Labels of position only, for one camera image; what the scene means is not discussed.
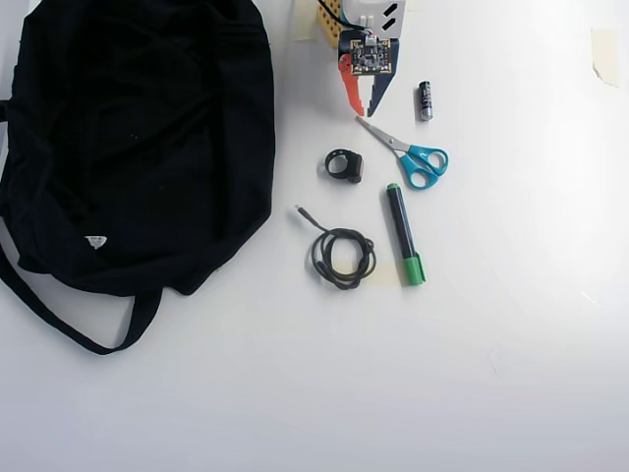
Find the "bag strap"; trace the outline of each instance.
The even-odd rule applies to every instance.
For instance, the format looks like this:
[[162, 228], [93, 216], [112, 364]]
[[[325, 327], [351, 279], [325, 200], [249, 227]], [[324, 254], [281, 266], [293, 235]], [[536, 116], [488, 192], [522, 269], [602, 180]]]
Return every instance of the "bag strap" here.
[[[0, 123], [6, 121], [6, 102], [0, 101]], [[30, 289], [26, 282], [18, 275], [0, 245], [0, 279], [15, 292], [18, 297], [42, 320], [49, 325], [59, 329], [66, 336], [79, 343], [85, 349], [98, 354], [106, 355], [113, 352], [122, 351], [134, 345], [144, 334], [150, 323], [155, 318], [157, 309], [161, 302], [161, 290], [147, 292], [136, 296], [134, 308], [131, 313], [131, 322], [125, 340], [118, 347], [109, 348], [101, 346], [92, 341], [84, 334], [80, 333], [69, 324], [65, 323], [54, 313], [52, 313], [39, 297]]]

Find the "scissor blade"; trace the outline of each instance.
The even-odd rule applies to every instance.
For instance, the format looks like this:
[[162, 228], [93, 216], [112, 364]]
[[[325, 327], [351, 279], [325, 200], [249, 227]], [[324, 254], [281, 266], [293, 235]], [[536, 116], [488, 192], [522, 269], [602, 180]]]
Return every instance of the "scissor blade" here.
[[406, 151], [409, 149], [409, 145], [402, 143], [401, 141], [396, 140], [391, 135], [384, 133], [377, 126], [369, 124], [360, 116], [357, 116], [356, 119], [358, 122], [363, 125], [367, 131], [372, 133], [376, 138], [378, 138], [381, 142], [383, 142], [386, 146], [394, 150], [403, 150]]

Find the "fabric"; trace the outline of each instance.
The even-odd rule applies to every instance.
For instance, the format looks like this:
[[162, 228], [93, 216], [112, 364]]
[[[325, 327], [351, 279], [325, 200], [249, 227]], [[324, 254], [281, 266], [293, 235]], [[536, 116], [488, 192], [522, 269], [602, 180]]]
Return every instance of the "fabric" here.
[[270, 215], [273, 76], [251, 0], [43, 0], [0, 119], [20, 267], [136, 296], [130, 337], [113, 350], [82, 337], [4, 254], [0, 276], [99, 354], [137, 341], [164, 287], [195, 292]]

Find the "red plastic piece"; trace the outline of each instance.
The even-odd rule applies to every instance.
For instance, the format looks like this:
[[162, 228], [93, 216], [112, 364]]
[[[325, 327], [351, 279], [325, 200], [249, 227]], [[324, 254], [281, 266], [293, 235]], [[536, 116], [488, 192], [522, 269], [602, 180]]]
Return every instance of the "red plastic piece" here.
[[338, 70], [345, 83], [347, 96], [350, 99], [350, 105], [359, 116], [365, 116], [365, 109], [361, 103], [361, 95], [358, 90], [358, 76], [352, 75], [351, 58], [349, 54], [343, 54], [338, 60]]

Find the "wire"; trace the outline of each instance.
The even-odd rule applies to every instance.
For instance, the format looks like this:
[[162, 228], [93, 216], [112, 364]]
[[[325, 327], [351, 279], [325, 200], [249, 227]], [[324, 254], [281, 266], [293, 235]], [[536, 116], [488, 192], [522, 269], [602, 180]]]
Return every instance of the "wire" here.
[[318, 0], [318, 4], [323, 7], [323, 10], [325, 10], [325, 12], [330, 16], [330, 18], [332, 20], [334, 20], [336, 23], [338, 23], [339, 25], [345, 27], [345, 28], [349, 28], [352, 30], [358, 30], [358, 31], [367, 31], [368, 29], [366, 27], [361, 27], [360, 25], [354, 25], [352, 23], [348, 23], [345, 22], [343, 20], [341, 20], [339, 17], [337, 17], [336, 15], [334, 15], [334, 13], [332, 13], [332, 10], [330, 10], [330, 7], [327, 6], [327, 4], [325, 3], [325, 0]]
[[[339, 290], [358, 288], [361, 284], [361, 280], [369, 277], [375, 270], [373, 241], [354, 229], [326, 229], [318, 224], [302, 207], [298, 206], [297, 211], [315, 228], [323, 232], [323, 234], [314, 240], [313, 247], [311, 248], [311, 261], [318, 274], [328, 282], [333, 283]], [[355, 241], [361, 247], [363, 255], [358, 261], [358, 267], [354, 272], [341, 273], [334, 270], [332, 266], [332, 248], [334, 247], [334, 243], [339, 239]]]

